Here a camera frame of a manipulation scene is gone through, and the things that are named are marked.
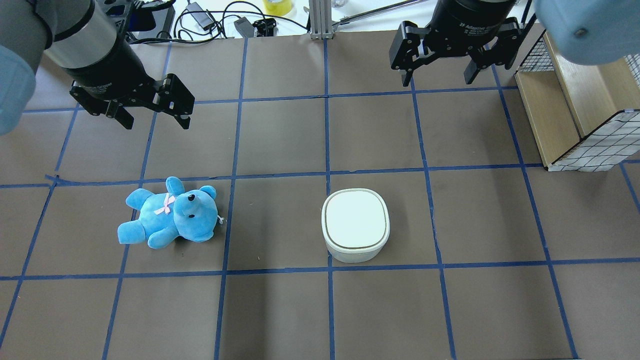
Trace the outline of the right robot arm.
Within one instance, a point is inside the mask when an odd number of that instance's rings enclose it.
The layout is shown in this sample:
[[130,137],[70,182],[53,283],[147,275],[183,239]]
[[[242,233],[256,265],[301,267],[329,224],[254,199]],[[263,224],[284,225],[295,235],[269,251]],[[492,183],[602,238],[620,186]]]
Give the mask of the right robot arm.
[[534,23],[551,35],[560,54],[578,65],[608,64],[639,52],[637,0],[534,0],[534,14],[510,16],[514,0],[439,0],[425,27],[404,21],[388,52],[403,86],[439,59],[470,57],[464,80],[493,65],[510,69]]

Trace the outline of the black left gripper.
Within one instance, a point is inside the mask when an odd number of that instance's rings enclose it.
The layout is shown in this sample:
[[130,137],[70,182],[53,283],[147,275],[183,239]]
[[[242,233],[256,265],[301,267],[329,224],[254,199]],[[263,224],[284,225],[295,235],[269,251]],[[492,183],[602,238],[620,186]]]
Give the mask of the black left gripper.
[[172,116],[183,130],[190,129],[194,94],[174,73],[155,81],[121,35],[103,59],[70,69],[69,75],[73,79],[69,94],[91,116],[106,116],[132,130],[134,117],[121,103],[128,104],[140,87],[151,87],[154,82],[151,109]]

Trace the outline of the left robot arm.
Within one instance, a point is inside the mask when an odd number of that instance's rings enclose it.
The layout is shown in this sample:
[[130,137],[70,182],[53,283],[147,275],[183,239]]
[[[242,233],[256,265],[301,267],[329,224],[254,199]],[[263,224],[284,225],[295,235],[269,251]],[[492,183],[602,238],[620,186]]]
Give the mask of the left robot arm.
[[179,77],[156,80],[128,42],[155,26],[153,12],[171,0],[3,0],[1,134],[13,131],[31,100],[43,56],[73,80],[70,95],[92,116],[132,129],[128,107],[172,116],[190,127],[195,98]]

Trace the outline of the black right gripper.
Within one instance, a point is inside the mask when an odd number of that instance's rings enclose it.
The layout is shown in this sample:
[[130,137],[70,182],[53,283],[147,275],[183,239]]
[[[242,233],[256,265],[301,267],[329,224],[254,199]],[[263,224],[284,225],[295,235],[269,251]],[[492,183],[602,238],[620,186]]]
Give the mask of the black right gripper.
[[[408,87],[414,71],[437,59],[464,57],[467,85],[492,65],[512,68],[524,39],[516,17],[509,17],[514,0],[438,0],[427,27],[402,21],[391,42],[390,67]],[[496,37],[489,50],[483,45]]]

